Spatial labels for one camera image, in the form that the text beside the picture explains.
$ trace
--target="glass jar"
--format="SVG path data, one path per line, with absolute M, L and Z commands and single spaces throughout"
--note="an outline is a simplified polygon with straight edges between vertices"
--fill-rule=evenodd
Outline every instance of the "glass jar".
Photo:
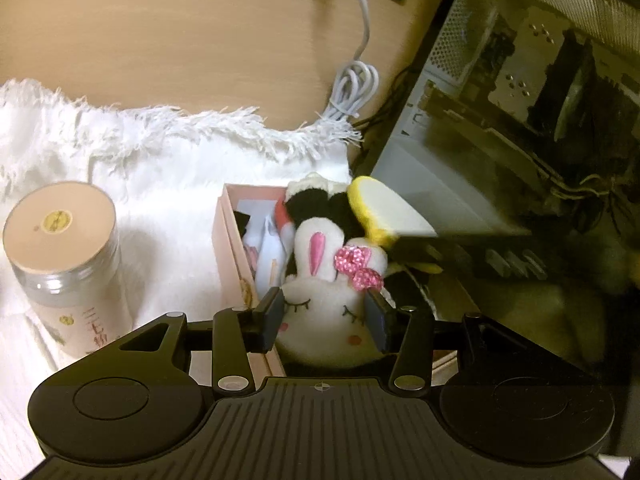
M 115 207 L 102 190 L 59 182 L 28 194 L 2 241 L 31 306 L 66 354 L 84 357 L 132 330 Z

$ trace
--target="metal mesh panel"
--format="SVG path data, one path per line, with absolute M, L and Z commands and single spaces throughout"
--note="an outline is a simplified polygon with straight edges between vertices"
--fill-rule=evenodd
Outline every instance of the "metal mesh panel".
M 491 7 L 483 0 L 455 0 L 426 68 L 454 86 L 462 82 L 482 40 Z
M 640 55 L 640 11 L 620 0 L 537 0 L 623 56 Z

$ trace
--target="white fluffy rug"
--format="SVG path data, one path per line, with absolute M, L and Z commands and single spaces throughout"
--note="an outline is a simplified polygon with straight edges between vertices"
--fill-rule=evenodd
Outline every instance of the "white fluffy rug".
M 343 121 L 292 132 L 264 126 L 254 108 L 189 115 L 173 107 L 116 110 L 71 102 L 38 82 L 0 88 L 0 226 L 25 193 L 57 180 L 88 180 L 116 203 L 126 293 L 136 326 L 181 310 L 210 319 L 220 282 L 211 245 L 225 182 L 284 186 L 317 171 L 350 180 Z M 191 374 L 207 379 L 206 354 Z M 70 363 L 30 312 L 0 253 L 0 478 L 42 460 L 26 407 L 33 389 Z

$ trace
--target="jar label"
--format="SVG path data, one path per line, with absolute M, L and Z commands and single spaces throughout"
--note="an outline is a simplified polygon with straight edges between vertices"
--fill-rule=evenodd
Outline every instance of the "jar label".
M 42 229 L 49 234 L 60 234 L 71 225 L 71 213 L 62 209 L 52 211 L 44 217 Z
M 84 357 L 132 329 L 119 270 L 104 288 L 93 292 L 87 304 L 46 306 L 30 300 L 49 335 L 71 357 Z

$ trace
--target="fabric fringe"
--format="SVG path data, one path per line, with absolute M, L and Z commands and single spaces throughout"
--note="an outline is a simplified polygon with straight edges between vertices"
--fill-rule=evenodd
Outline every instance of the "fabric fringe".
M 7 81 L 0 88 L 0 198 L 34 173 L 47 168 L 51 174 L 75 156 L 82 156 L 87 167 L 100 160 L 116 169 L 133 155 L 161 153 L 172 137 L 197 144 L 223 136 L 279 162 L 318 160 L 334 142 L 361 140 L 346 120 L 319 118 L 296 130 L 273 130 L 257 109 L 189 114 L 173 106 L 97 108 L 33 79 Z

